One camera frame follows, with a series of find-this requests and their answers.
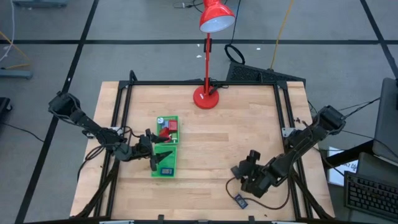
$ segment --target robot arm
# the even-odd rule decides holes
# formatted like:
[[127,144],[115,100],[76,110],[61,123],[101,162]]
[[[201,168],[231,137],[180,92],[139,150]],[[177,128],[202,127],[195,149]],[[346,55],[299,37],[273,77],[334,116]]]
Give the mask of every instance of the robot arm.
[[345,117],[331,106],[322,108],[304,130],[295,130],[285,138],[288,153],[272,158],[265,166],[257,165],[260,153],[250,151],[246,160],[231,168],[235,178],[241,179],[241,190],[261,198],[270,186],[278,187],[289,176],[293,164],[317,142],[328,135],[338,134],[345,126]]
[[170,151],[154,154],[152,143],[160,143],[169,139],[156,136],[150,132],[150,129],[146,130],[145,135],[139,136],[139,142],[135,146],[129,146],[126,144],[127,139],[119,135],[117,131],[102,128],[89,118],[81,110],[79,99],[70,93],[58,92],[57,96],[49,103],[49,112],[62,121],[84,128],[120,161],[149,158],[151,169],[156,171],[156,164],[172,153]]

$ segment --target black cable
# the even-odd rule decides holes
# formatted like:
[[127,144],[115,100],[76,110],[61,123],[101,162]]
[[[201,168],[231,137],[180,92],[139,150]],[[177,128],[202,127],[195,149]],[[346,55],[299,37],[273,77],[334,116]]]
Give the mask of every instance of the black cable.
[[372,139],[374,141],[377,141],[378,143],[382,144],[388,151],[390,151],[398,159],[398,155],[392,149],[390,149],[390,147],[388,147],[386,144],[384,144],[382,141],[380,141],[378,139],[372,138],[371,136],[366,136],[366,135],[363,135],[363,134],[354,133],[354,132],[351,132],[351,131],[344,131],[344,130],[341,130],[341,131],[345,132],[345,133],[350,133],[350,134],[354,134],[354,135],[357,135],[357,136],[361,136],[361,137],[365,137],[365,138],[369,138],[369,139]]
[[[287,174],[287,178],[288,178],[287,181],[291,181],[291,179],[290,179],[290,174],[291,174],[291,171],[292,171],[292,169],[293,169],[293,165],[294,165],[294,162],[293,162],[293,161],[294,161],[294,160],[295,160],[295,157],[292,159],[292,163],[290,164],[289,172],[288,172],[288,174]],[[229,190],[228,190],[228,184],[229,184],[233,179],[235,179],[235,177],[229,179],[229,180],[225,183],[225,191],[226,191],[226,193],[229,195],[229,197],[230,197],[231,199],[235,200],[235,198],[231,195],[231,193],[230,193]],[[287,196],[286,196],[285,202],[284,202],[282,205],[278,206],[278,207],[270,207],[270,206],[268,206],[268,205],[264,205],[263,203],[261,203],[261,202],[255,200],[255,199],[253,199],[253,198],[244,197],[243,199],[244,199],[244,200],[248,200],[248,201],[255,202],[255,203],[257,203],[258,205],[260,205],[260,206],[262,206],[262,207],[264,207],[264,208],[267,208],[267,209],[269,209],[269,210],[280,210],[280,209],[284,208],[284,207],[287,205],[287,202],[289,202],[289,198],[290,198],[290,184],[288,183],[288,184],[287,184]]]
[[365,103],[370,103],[370,101],[363,102],[363,103],[358,103],[357,105],[353,105],[353,106],[348,106],[346,108],[339,109],[339,111],[347,110],[347,109],[350,109],[350,108],[353,108],[353,107],[356,107],[356,106],[361,106],[361,105],[363,105]]
[[[201,3],[199,3],[199,4],[195,4],[195,1],[196,1],[196,0],[193,0],[192,2],[183,2],[183,1],[181,1],[181,2],[175,2],[175,3],[173,3],[173,7],[174,7],[175,9],[185,9],[185,8],[194,7],[198,12],[202,13],[203,11],[201,11],[200,9],[198,9],[197,6],[202,5],[203,2],[201,2]],[[182,7],[176,7],[175,5],[176,5],[177,3],[182,4]]]
[[[129,137],[128,137],[128,140],[127,140],[128,145],[130,145],[131,136],[134,136],[134,137],[136,137],[136,138],[139,138],[139,136],[136,136],[136,135],[133,133],[131,127],[125,126],[125,128],[128,128],[129,130],[128,130],[128,131],[125,131],[123,134],[130,133],[130,135],[129,135]],[[79,176],[80,176],[81,170],[83,169],[83,167],[85,166],[85,164],[86,164],[88,161],[90,161],[90,160],[94,159],[95,157],[97,157],[98,155],[100,155],[100,154],[104,151],[104,149],[105,149],[107,146],[114,146],[114,145],[115,145],[115,144],[102,144],[102,145],[100,145],[100,146],[97,146],[97,147],[93,148],[93,149],[86,155],[85,160],[83,161],[83,163],[82,163],[81,166],[79,167],[79,170],[78,170],[78,173],[77,173],[77,181],[79,181]]]
[[325,152],[341,152],[341,151],[345,151],[345,149],[318,149],[315,148],[314,146],[312,146],[314,149],[318,150],[318,151],[325,151]]
[[316,114],[318,114],[317,109],[312,105],[312,103],[311,103],[309,100],[307,100],[307,102],[308,102],[308,104],[311,106],[310,111],[311,111],[312,109],[314,109],[315,112],[316,112]]
[[124,132],[124,133],[130,133],[130,134],[131,134],[131,136],[134,136],[134,137],[136,137],[136,138],[139,138],[139,136],[138,136],[138,135],[135,135],[135,134],[133,133],[133,131],[132,131],[132,128],[130,128],[129,126],[125,126],[125,128],[128,128],[128,129],[130,129],[130,131],[126,131],[126,132]]
[[[235,16],[235,23],[234,23],[234,30],[232,32],[232,38],[231,38],[231,42],[229,44],[226,44],[224,46],[224,51],[226,56],[234,63],[240,63],[242,65],[244,65],[246,63],[246,61],[244,60],[244,56],[242,54],[242,52],[236,48],[235,46],[232,45],[233,41],[234,41],[234,36],[235,36],[235,28],[236,28],[236,23],[238,22],[238,14],[239,14],[239,8],[241,6],[241,0],[239,0],[238,3],[238,9],[236,10],[236,16]],[[234,58],[232,58],[231,54],[229,54],[228,52],[228,48],[231,48],[235,51],[235,53],[241,58],[242,62],[238,62],[237,60],[235,60]]]
[[[333,165],[331,165],[326,158],[322,155],[322,153],[320,153],[322,160],[324,161],[324,163],[326,163],[331,169],[334,169],[335,171],[337,171],[337,173],[339,173],[340,175],[342,175],[344,177],[344,173],[342,173],[340,170],[338,170],[336,167],[334,167]],[[374,197],[377,197],[378,199],[384,200],[382,197],[379,197],[378,195],[374,194],[373,192],[369,191],[368,189],[366,189],[365,187],[362,187],[360,185],[355,184],[355,186],[361,190],[366,191],[367,193],[369,193],[370,195],[373,195]]]
[[346,116],[344,116],[343,119],[348,118],[349,116],[355,114],[356,112],[360,111],[361,109],[363,109],[363,108],[365,108],[365,107],[371,105],[372,103],[376,102],[377,100],[380,100],[380,98],[377,98],[377,99],[374,99],[374,100],[372,100],[372,101],[369,101],[369,103],[366,103],[365,105],[360,106],[359,108],[356,108],[353,112],[351,112],[351,113],[347,114]]
[[39,140],[39,141],[41,141],[41,142],[44,142],[41,138],[37,137],[37,135],[35,135],[34,133],[32,133],[32,132],[30,132],[30,131],[28,131],[28,130],[25,130],[25,129],[22,129],[22,128],[18,128],[18,127],[15,127],[15,126],[11,125],[11,124],[6,124],[6,123],[3,123],[3,122],[0,123],[0,124],[3,124],[3,125],[6,125],[6,126],[9,126],[9,127],[18,129],[18,130],[23,131],[23,132],[26,132],[26,133],[29,133],[29,134],[31,134],[33,137],[35,137],[37,140]]
[[209,95],[212,95],[217,89],[219,88],[229,88],[229,85],[223,85],[223,84],[211,84],[211,82],[218,82],[217,79],[215,78],[209,78],[209,85],[211,85],[213,88],[210,90]]

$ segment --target red desk lamp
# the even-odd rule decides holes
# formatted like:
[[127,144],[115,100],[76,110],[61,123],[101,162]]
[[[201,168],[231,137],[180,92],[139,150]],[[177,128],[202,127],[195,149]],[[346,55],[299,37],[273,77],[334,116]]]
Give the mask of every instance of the red desk lamp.
[[207,33],[206,39],[206,77],[205,85],[199,86],[193,93],[193,102],[201,109],[211,109],[218,103],[218,92],[209,92],[213,88],[209,82],[209,57],[210,57],[210,33],[223,30],[235,22],[235,15],[220,0],[204,0],[205,10],[200,18],[200,30]]

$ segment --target wire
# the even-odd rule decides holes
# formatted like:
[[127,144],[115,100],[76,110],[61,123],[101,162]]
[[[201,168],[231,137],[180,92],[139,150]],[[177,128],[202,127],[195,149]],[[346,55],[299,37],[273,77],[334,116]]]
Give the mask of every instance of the wire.
[[133,133],[132,128],[130,128],[129,126],[125,126],[125,128],[130,129],[130,131],[125,131],[124,134],[125,134],[125,133],[130,133],[131,136],[134,136],[134,137],[136,137],[136,138],[139,138],[138,135],[135,135],[135,134]]
[[0,58],[0,62],[7,57],[8,52],[11,50],[11,47],[14,43],[14,38],[15,38],[15,16],[14,16],[14,3],[12,3],[12,0],[10,0],[11,3],[11,14],[12,14],[12,39],[11,39],[11,43],[10,46],[8,47],[6,53]]
[[[235,46],[232,45],[232,43],[233,43],[233,41],[234,41],[234,36],[235,36],[236,23],[238,22],[238,15],[239,15],[239,8],[240,8],[240,7],[241,7],[241,0],[239,0],[238,8],[237,8],[237,10],[236,10],[235,23],[234,23],[234,30],[233,30],[233,32],[232,32],[231,42],[230,42],[229,44],[226,44],[226,45],[224,46],[224,51],[225,51],[226,56],[227,56],[232,62],[234,62],[234,63],[240,63],[241,65],[244,65],[244,64],[246,63],[246,61],[245,61],[245,59],[244,59],[244,56],[243,56],[242,52],[241,52],[237,47],[235,47]],[[229,48],[229,47],[232,48],[232,49],[235,51],[235,53],[241,58],[242,62],[239,62],[239,61],[235,60],[235,59],[231,56],[231,54],[229,54],[229,52],[228,52],[228,48]]]
[[346,149],[318,149],[315,146],[312,147],[318,151],[325,151],[325,152],[341,152],[346,150]]
[[342,176],[344,176],[344,174],[343,174],[340,170],[336,169],[336,167],[334,167],[333,165],[331,165],[331,164],[326,160],[325,156],[323,156],[323,154],[321,153],[321,151],[320,151],[319,149],[317,149],[317,148],[315,148],[315,147],[313,147],[313,148],[316,149],[316,150],[319,152],[319,154],[321,155],[321,158],[322,158],[322,160],[324,161],[324,163],[326,163],[330,168],[334,169],[334,170],[337,171],[339,174],[341,174]]
[[294,0],[290,0],[289,8],[288,8],[288,10],[287,10],[287,12],[286,12],[284,21],[282,22],[282,26],[281,26],[280,29],[279,29],[279,34],[278,34],[278,38],[276,39],[274,54],[273,54],[273,56],[272,56],[271,66],[269,67],[270,69],[272,69],[272,67],[274,66],[274,61],[275,61],[276,51],[277,51],[277,48],[278,48],[279,39],[280,39],[280,37],[281,37],[281,35],[282,35],[282,31],[283,31],[283,29],[284,29],[284,27],[285,27],[286,20],[287,20],[287,16],[289,15],[290,10],[292,9],[293,2],[294,2]]
[[356,106],[361,106],[361,105],[363,105],[363,104],[365,104],[365,103],[370,103],[370,101],[363,102],[363,103],[359,103],[359,104],[353,105],[353,106],[348,106],[348,107],[346,107],[346,108],[339,109],[339,111],[347,110],[347,109],[350,109],[350,108],[353,108],[353,107],[356,107]]
[[18,128],[18,127],[15,127],[15,126],[11,125],[11,124],[6,124],[6,123],[3,123],[3,122],[0,123],[0,124],[3,124],[3,125],[6,125],[6,126],[9,126],[9,127],[18,129],[18,130],[23,131],[23,132],[26,132],[26,133],[29,133],[29,134],[31,134],[33,137],[35,137],[37,140],[39,140],[39,141],[41,141],[41,142],[44,142],[44,140],[42,140],[41,138],[37,137],[37,135],[35,135],[34,133],[32,133],[32,132],[30,132],[30,131],[28,131],[28,130],[25,130],[25,129],[22,129],[22,128]]
[[[287,174],[287,178],[288,178],[287,181],[291,181],[291,180],[290,180],[290,174],[291,174],[292,169],[293,169],[293,165],[294,165],[294,162],[293,162],[293,161],[295,160],[295,158],[296,158],[296,156],[293,157],[292,163],[290,163],[289,171],[288,171],[288,174]],[[235,198],[231,195],[231,193],[230,193],[229,190],[228,190],[228,184],[229,184],[233,179],[235,179],[235,177],[229,179],[229,180],[225,183],[225,191],[226,191],[226,193],[229,195],[229,197],[230,197],[231,199],[235,200]],[[244,197],[243,199],[248,200],[248,201],[255,202],[255,203],[257,203],[258,205],[260,205],[260,206],[262,206],[262,207],[264,207],[264,208],[267,208],[267,209],[269,209],[269,210],[280,210],[280,209],[284,208],[284,207],[287,205],[287,202],[289,201],[289,198],[290,198],[290,184],[288,183],[288,184],[287,184],[287,196],[286,196],[286,199],[285,199],[285,201],[283,202],[283,204],[280,205],[280,206],[278,206],[278,207],[270,207],[270,206],[268,206],[268,205],[264,205],[263,203],[261,203],[261,202],[255,200],[255,199],[253,199],[253,198]]]
[[307,100],[307,102],[311,106],[310,111],[312,111],[312,109],[314,109],[315,113],[317,114],[318,113],[317,109],[312,105],[312,103],[309,100]]
[[[129,131],[125,131],[125,132],[123,133],[123,134],[130,133],[130,136],[128,137],[128,140],[127,140],[127,144],[130,145],[131,136],[134,136],[134,137],[136,137],[136,138],[139,138],[139,136],[136,136],[136,135],[133,133],[132,129],[131,129],[129,126],[125,126],[125,128],[129,128],[129,129],[130,129]],[[97,147],[93,148],[93,149],[86,155],[85,160],[83,161],[83,163],[82,163],[82,164],[80,165],[80,167],[79,167],[79,170],[78,170],[78,172],[77,172],[77,181],[79,181],[79,177],[80,177],[80,172],[81,172],[81,170],[83,169],[83,167],[85,166],[85,164],[86,164],[88,161],[90,161],[90,160],[94,159],[95,157],[97,157],[98,155],[100,155],[100,154],[104,151],[104,149],[105,149],[106,147],[108,147],[108,146],[114,146],[115,144],[116,144],[116,143],[114,143],[114,144],[102,144],[102,145],[100,145],[100,146],[97,146]]]
[[21,55],[26,58],[26,60],[30,61],[30,58],[19,47],[17,47],[14,43],[12,43],[11,40],[5,34],[3,34],[3,32],[0,31],[0,35],[2,35],[5,38],[5,40],[9,42],[15,49],[17,49],[18,52],[21,53]]
[[218,80],[215,78],[210,77],[209,80],[210,80],[210,85],[213,87],[213,89],[210,90],[209,95],[212,95],[219,88],[229,88],[229,85],[223,85],[223,84],[212,85],[211,82],[218,82]]
[[[196,1],[196,0],[193,0],[192,2],[182,2],[182,1],[180,1],[180,2],[175,2],[175,3],[173,3],[173,7],[174,7],[175,9],[186,9],[186,8],[194,7],[198,12],[202,13],[203,11],[201,11],[200,9],[198,9],[197,6],[202,5],[203,2],[201,2],[201,3],[199,3],[199,4],[195,4],[195,1]],[[177,7],[177,6],[175,6],[176,4],[181,4],[182,7]]]
[[21,68],[21,67],[26,67],[26,66],[29,66],[30,64],[28,64],[28,63],[25,63],[25,64],[19,64],[19,65],[13,65],[13,66],[9,66],[9,67],[6,67],[6,70],[9,70],[9,69],[12,69],[12,68]]
[[348,118],[349,116],[355,114],[356,112],[360,111],[361,109],[363,109],[363,108],[365,108],[365,107],[371,105],[372,103],[376,102],[377,100],[380,100],[380,98],[374,99],[374,100],[372,100],[372,101],[369,101],[369,102],[366,103],[365,105],[360,106],[359,108],[357,108],[357,109],[354,110],[353,112],[351,112],[351,113],[347,114],[346,116],[344,116],[344,119],[346,119],[346,118]]
[[366,135],[354,133],[354,132],[351,132],[351,131],[344,131],[344,130],[341,130],[341,131],[345,132],[345,133],[350,133],[350,134],[354,134],[354,135],[357,135],[357,136],[362,136],[362,137],[365,137],[365,138],[373,139],[374,141],[377,141],[378,143],[382,144],[388,151],[390,151],[398,159],[398,155],[393,150],[391,150],[390,147],[388,147],[386,144],[384,144],[380,140],[372,138],[371,136],[366,136]]
[[[11,46],[13,46],[15,49],[17,49],[18,52],[21,53],[21,55],[23,55],[28,61],[30,61],[30,58],[19,47],[17,47],[15,44],[13,44],[13,42],[10,39],[8,39],[8,37],[5,34],[3,34],[1,31],[0,31],[0,35],[2,35],[10,43]],[[6,67],[6,70],[7,69],[12,69],[12,68],[26,67],[26,66],[29,66],[29,65],[30,65],[29,63],[13,65],[13,66]]]

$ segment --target keyboard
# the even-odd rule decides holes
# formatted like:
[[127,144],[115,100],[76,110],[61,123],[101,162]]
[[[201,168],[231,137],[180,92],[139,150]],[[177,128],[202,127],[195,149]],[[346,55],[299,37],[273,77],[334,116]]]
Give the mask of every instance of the keyboard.
[[398,185],[346,171],[344,198],[348,208],[398,222]]

